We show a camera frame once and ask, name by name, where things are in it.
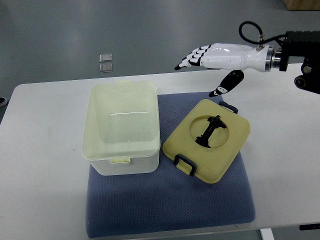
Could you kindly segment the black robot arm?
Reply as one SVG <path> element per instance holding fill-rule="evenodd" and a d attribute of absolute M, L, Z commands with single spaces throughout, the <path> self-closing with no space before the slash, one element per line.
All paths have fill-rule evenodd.
<path fill-rule="evenodd" d="M 301 75 L 295 77 L 297 88 L 320 93 L 320 32 L 288 31 L 280 44 L 280 50 L 272 53 L 270 66 L 285 72 L 290 57 L 303 57 Z"/>

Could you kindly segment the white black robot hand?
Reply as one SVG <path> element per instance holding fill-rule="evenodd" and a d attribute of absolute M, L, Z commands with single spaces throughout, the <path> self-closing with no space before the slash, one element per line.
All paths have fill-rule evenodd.
<path fill-rule="evenodd" d="M 214 43 L 194 49 L 174 68 L 198 66 L 212 70 L 229 70 L 219 86 L 209 93 L 220 96 L 233 90 L 243 79 L 243 71 L 269 72 L 277 67 L 277 51 L 273 46 L 251 47 L 240 44 Z"/>

